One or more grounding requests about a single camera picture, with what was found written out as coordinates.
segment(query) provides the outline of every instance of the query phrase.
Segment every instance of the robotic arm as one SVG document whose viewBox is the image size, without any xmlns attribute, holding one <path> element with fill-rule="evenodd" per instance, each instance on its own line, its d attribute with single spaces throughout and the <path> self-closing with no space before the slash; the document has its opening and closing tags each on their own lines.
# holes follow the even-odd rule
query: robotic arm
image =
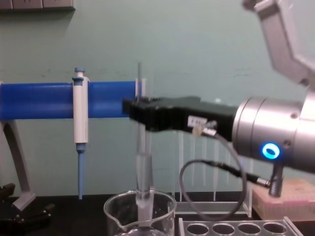
<svg viewBox="0 0 315 236">
<path fill-rule="evenodd" d="M 315 173 L 315 67 L 297 54 L 290 7 L 281 0 L 244 0 L 257 13 L 273 67 L 307 88 L 304 103 L 250 98 L 238 108 L 198 97 L 125 100 L 123 110 L 148 131 L 182 130 L 216 123 L 239 155 L 273 163 L 269 194 L 279 197 L 283 167 Z"/>
</svg>

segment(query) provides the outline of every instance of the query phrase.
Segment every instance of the teal wall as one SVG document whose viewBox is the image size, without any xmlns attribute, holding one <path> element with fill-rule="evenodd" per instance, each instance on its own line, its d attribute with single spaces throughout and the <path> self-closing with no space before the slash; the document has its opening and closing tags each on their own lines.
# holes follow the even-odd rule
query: teal wall
<svg viewBox="0 0 315 236">
<path fill-rule="evenodd" d="M 298 23 L 303 45 L 312 47 L 310 9 Z M 238 0 L 75 0 L 74 13 L 0 16 L 0 80 L 5 83 L 71 82 L 76 66 L 92 81 L 136 78 L 144 64 L 150 94 L 199 95 L 206 101 L 239 105 L 250 96 L 302 100 L 305 91 L 275 73 L 257 18 Z M 71 120 L 18 121 L 32 184 L 37 195 L 77 193 L 77 156 Z M 93 119 L 86 158 L 85 194 L 117 193 L 135 188 L 135 125 L 127 119 Z M 0 139 L 0 184 L 17 183 L 7 144 Z M 189 159 L 190 137 L 184 136 Z M 208 156 L 213 158 L 212 141 Z M 202 141 L 197 140 L 196 157 Z M 225 160 L 220 149 L 220 158 Z M 178 172 L 178 135 L 153 135 L 155 183 L 170 191 Z M 189 190 L 211 190 L 202 169 L 195 169 Z M 269 177 L 271 166 L 255 162 Z M 287 170 L 286 177 L 310 177 Z M 220 174 L 219 190 L 237 190 L 239 181 Z"/>
</svg>

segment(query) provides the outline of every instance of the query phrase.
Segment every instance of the glass beaker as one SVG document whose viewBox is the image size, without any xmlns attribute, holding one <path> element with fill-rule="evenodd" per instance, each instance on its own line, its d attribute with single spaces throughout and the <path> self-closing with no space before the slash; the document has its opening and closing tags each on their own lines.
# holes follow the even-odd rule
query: glass beaker
<svg viewBox="0 0 315 236">
<path fill-rule="evenodd" d="M 115 195 L 105 202 L 108 236 L 174 236 L 176 201 L 168 194 L 151 191 L 153 215 L 148 221 L 138 221 L 135 190 Z"/>
</svg>

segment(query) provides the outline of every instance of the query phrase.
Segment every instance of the electrical outlet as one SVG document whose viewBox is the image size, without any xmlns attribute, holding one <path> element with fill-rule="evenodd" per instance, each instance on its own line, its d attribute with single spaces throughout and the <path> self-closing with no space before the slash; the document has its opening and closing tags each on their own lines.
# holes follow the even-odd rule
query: electrical outlet
<svg viewBox="0 0 315 236">
<path fill-rule="evenodd" d="M 73 7 L 73 0 L 43 0 L 44 8 Z"/>
<path fill-rule="evenodd" d="M 41 9 L 42 0 L 13 0 L 13 9 Z"/>
<path fill-rule="evenodd" d="M 12 0 L 0 0 L 0 10 L 13 9 Z"/>
</svg>

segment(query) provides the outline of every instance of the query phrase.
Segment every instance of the blue led ring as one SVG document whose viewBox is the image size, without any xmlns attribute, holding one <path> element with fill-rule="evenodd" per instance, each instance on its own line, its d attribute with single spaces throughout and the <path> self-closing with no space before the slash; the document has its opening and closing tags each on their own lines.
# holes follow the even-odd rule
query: blue led ring
<svg viewBox="0 0 315 236">
<path fill-rule="evenodd" d="M 280 155 L 280 149 L 273 143 L 267 143 L 262 148 L 262 154 L 268 159 L 276 159 Z"/>
</svg>

